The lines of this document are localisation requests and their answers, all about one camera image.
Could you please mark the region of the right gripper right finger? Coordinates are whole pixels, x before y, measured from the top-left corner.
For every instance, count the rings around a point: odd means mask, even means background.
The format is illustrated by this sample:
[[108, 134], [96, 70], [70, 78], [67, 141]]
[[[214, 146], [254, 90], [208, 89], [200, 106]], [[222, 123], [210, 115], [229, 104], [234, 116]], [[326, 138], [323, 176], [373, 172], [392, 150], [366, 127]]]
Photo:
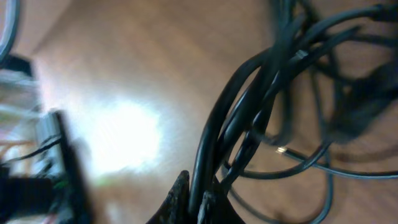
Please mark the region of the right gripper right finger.
[[245, 224], [237, 214], [220, 182], [215, 177], [211, 190], [205, 191], [198, 212], [198, 224]]

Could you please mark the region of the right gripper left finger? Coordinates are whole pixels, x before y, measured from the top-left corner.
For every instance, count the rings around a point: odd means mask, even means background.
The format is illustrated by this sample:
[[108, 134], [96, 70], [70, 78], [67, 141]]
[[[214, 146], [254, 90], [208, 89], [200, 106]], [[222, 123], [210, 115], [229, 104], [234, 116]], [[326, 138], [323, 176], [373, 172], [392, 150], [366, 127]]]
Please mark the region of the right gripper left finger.
[[183, 224], [188, 222], [189, 180], [189, 172], [181, 171], [162, 205], [147, 224]]

